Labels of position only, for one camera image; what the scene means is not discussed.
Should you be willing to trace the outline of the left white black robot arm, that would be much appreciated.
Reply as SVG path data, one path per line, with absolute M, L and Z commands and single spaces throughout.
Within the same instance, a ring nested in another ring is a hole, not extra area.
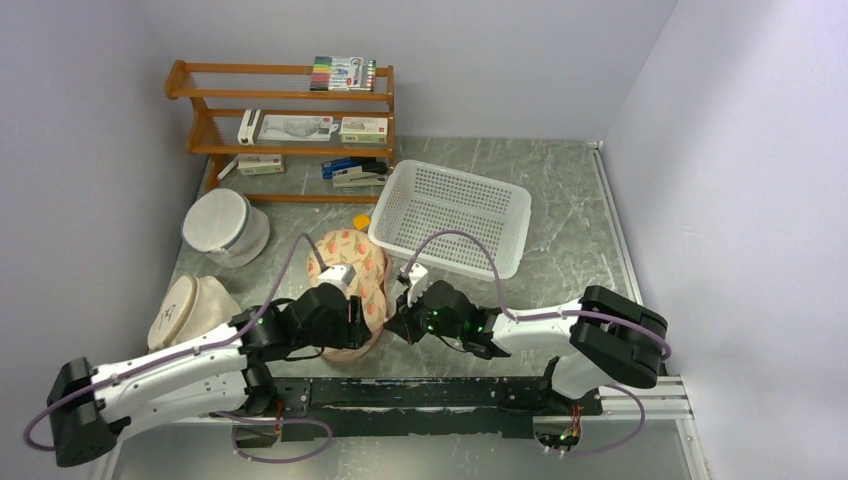
M 362 298 L 324 283 L 144 357 L 99 367 L 71 360 L 47 397 L 55 461 L 85 464 L 123 439 L 185 417 L 279 414 L 286 400 L 269 363 L 305 347 L 358 349 L 371 337 Z

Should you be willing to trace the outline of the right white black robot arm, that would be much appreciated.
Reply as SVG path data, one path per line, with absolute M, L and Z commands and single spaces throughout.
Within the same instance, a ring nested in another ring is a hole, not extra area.
M 427 335 L 456 340 L 485 360 L 556 350 L 539 389 L 542 406 L 553 414 L 612 382 L 654 387 L 670 350 L 662 316 L 599 285 L 565 304 L 505 312 L 473 304 L 446 281 L 424 289 L 412 284 L 385 327 L 409 344 Z

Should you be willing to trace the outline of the floral pink mesh laundry bag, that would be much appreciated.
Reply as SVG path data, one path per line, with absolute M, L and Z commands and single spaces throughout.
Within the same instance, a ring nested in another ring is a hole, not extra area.
M 350 264 L 355 271 L 347 292 L 361 298 L 365 323 L 372 337 L 358 349 L 327 348 L 322 354 L 329 362 L 350 362 L 374 347 L 384 323 L 394 313 L 387 295 L 391 258 L 365 232 L 355 229 L 330 231 L 316 242 L 316 247 L 327 266 Z

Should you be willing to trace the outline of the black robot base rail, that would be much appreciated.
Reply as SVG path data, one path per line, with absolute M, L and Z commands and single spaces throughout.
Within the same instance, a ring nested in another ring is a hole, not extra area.
M 336 437 L 499 434 L 531 439 L 537 417 L 602 412 L 598 390 L 572 400 L 543 377 L 276 377 L 242 415 L 326 423 Z

